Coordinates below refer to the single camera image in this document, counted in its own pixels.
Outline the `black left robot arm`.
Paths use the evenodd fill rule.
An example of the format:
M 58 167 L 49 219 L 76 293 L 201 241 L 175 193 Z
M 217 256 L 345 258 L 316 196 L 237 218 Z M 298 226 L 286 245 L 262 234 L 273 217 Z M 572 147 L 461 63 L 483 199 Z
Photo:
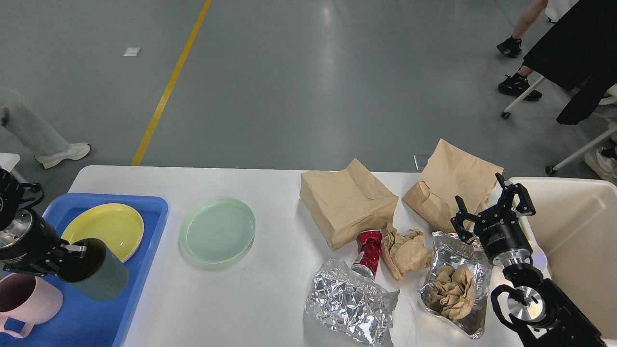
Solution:
M 58 275 L 69 261 L 85 259 L 88 244 L 71 245 L 36 211 L 44 198 L 40 184 L 25 184 L 5 169 L 0 177 L 0 261 L 4 272 Z

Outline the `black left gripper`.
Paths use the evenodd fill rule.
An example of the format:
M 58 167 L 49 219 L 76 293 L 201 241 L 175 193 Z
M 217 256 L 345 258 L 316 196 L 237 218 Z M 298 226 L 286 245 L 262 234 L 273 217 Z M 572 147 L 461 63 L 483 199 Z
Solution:
M 62 243 L 55 229 L 38 213 L 18 209 L 1 231 L 1 269 L 14 274 L 57 275 L 60 261 L 85 259 L 88 242 Z

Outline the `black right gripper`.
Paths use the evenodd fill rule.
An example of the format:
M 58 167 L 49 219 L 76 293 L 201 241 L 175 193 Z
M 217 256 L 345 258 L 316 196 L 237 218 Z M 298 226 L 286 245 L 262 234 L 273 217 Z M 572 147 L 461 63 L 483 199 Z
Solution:
M 495 173 L 495 176 L 502 189 L 496 205 L 477 216 L 470 214 L 463 198 L 456 195 L 458 212 L 450 222 L 460 241 L 465 244 L 472 244 L 478 237 L 492 265 L 525 262 L 531 257 L 533 250 L 522 231 L 518 217 L 535 215 L 536 209 L 522 184 L 505 180 L 500 173 Z M 464 227 L 466 220 L 475 223 L 474 233 Z

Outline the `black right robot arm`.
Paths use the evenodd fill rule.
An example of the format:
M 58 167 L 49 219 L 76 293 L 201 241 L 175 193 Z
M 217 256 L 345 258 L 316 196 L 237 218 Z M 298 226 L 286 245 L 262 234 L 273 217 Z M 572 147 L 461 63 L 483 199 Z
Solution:
M 510 282 L 491 292 L 496 317 L 525 347 L 604 347 L 599 329 L 533 265 L 533 249 L 519 223 L 519 217 L 536 213 L 527 189 L 495 176 L 502 189 L 496 204 L 472 214 L 456 196 L 458 211 L 450 222 L 462 242 L 479 240 Z

